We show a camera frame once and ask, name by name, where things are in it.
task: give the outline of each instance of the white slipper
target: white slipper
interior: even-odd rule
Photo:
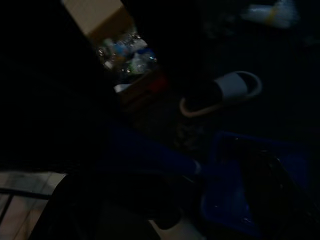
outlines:
[[[239,76],[239,74],[247,74],[255,80],[256,87],[251,92],[249,92],[246,82]],[[184,116],[188,118],[202,116],[225,106],[239,104],[252,99],[255,96],[259,95],[262,91],[262,83],[260,78],[248,71],[234,71],[222,77],[219,77],[214,81],[221,89],[222,102],[198,111],[189,111],[186,108],[186,99],[183,98],[180,101],[179,107],[181,113]]]

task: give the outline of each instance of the floor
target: floor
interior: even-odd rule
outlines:
[[[296,4],[301,21],[291,30],[243,23],[224,44],[207,47],[206,65],[212,79],[232,71],[252,72],[261,78],[263,92],[245,104],[224,108],[197,120],[195,125],[203,127],[204,135],[198,143],[199,150],[187,152],[188,155],[205,162],[212,139],[219,131],[319,146],[320,117],[315,109],[320,101],[320,81],[316,78],[320,47],[302,47],[302,40],[309,35],[319,36],[320,20],[316,9],[310,7],[316,3],[297,0]],[[166,99],[146,110],[138,123],[139,129],[172,148],[181,122],[178,106],[179,98],[168,94]],[[319,153],[313,158],[309,162],[308,194],[320,205]],[[237,235],[226,237],[228,231],[221,227],[210,229],[219,239],[240,239]]]
[[[0,173],[0,188],[23,190],[51,195],[63,179],[58,173]],[[0,211],[3,210],[8,195],[0,194]],[[0,225],[1,240],[26,240],[37,223],[47,200],[15,196]]]

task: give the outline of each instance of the dark fabric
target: dark fabric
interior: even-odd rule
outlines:
[[[9,1],[3,9],[0,170],[89,168],[108,117],[124,122],[112,76],[59,1]]]
[[[54,190],[30,240],[158,240],[147,219],[175,224],[172,193],[161,178],[134,174],[66,176]]]

